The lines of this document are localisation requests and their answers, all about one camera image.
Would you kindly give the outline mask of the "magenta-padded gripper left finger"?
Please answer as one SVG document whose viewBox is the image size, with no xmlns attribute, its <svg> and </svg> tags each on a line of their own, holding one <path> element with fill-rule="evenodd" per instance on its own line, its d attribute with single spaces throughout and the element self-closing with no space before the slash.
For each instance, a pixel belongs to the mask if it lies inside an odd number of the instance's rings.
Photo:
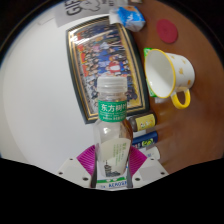
<svg viewBox="0 0 224 224">
<path fill-rule="evenodd" d="M 57 171 L 57 175 L 81 187 L 95 188 L 97 182 L 95 146 L 88 147 L 77 157 L 68 158 Z"/>
</svg>

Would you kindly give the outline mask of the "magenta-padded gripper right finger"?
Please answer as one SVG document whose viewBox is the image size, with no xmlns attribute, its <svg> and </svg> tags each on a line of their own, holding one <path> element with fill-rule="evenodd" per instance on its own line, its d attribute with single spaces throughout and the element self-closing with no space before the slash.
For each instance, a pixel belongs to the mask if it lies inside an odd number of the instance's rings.
<svg viewBox="0 0 224 224">
<path fill-rule="evenodd" d="M 127 187 L 140 188 L 168 175 L 160 164 L 160 153 L 156 146 L 141 152 L 130 149 L 127 170 Z"/>
</svg>

